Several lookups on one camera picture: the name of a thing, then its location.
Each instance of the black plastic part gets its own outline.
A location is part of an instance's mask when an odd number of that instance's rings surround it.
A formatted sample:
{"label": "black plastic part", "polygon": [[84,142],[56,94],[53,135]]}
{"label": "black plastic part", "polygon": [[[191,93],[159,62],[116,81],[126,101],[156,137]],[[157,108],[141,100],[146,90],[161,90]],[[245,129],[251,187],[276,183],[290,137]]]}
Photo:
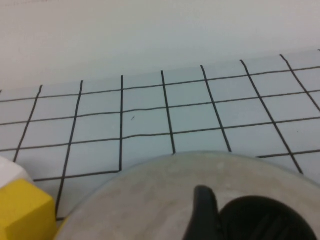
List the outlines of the black plastic part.
{"label": "black plastic part", "polygon": [[262,196],[245,196],[220,213],[226,240],[316,240],[307,222],[285,204]]}
{"label": "black plastic part", "polygon": [[262,196],[229,202],[220,212],[211,188],[194,189],[183,240],[317,240],[308,223],[285,204]]}
{"label": "black plastic part", "polygon": [[207,186],[194,189],[193,213],[183,240],[223,240],[216,196]]}

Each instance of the yellow block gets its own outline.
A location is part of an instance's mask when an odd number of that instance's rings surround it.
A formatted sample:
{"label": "yellow block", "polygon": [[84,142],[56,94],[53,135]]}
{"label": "yellow block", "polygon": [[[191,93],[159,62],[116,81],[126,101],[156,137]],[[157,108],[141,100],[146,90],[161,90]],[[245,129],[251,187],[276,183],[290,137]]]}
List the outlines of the yellow block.
{"label": "yellow block", "polygon": [[55,202],[24,179],[0,188],[0,240],[52,240]]}

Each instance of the black handle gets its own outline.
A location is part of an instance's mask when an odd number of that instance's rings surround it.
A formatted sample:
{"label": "black handle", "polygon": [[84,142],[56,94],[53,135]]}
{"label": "black handle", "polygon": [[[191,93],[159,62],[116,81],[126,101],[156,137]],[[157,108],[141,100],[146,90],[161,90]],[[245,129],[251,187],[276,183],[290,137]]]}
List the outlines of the black handle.
{"label": "black handle", "polygon": [[216,196],[211,188],[194,189],[193,213],[183,240],[223,240]]}

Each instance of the wooden block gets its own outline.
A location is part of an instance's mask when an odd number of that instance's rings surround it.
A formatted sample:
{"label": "wooden block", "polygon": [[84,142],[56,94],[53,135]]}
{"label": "wooden block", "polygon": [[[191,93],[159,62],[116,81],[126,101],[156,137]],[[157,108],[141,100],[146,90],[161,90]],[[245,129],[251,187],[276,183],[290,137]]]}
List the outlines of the wooden block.
{"label": "wooden block", "polygon": [[18,179],[25,179],[33,183],[26,170],[18,164],[0,156],[0,188]]}
{"label": "wooden block", "polygon": [[52,240],[55,202],[24,179],[0,188],[0,240]]}

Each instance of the white wall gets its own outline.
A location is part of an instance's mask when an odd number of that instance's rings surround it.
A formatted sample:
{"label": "white wall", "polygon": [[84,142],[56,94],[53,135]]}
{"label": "white wall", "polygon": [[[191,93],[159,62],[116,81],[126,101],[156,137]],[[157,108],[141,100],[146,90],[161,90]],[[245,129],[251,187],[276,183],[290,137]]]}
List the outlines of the white wall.
{"label": "white wall", "polygon": [[0,0],[0,88],[320,47],[319,0]]}

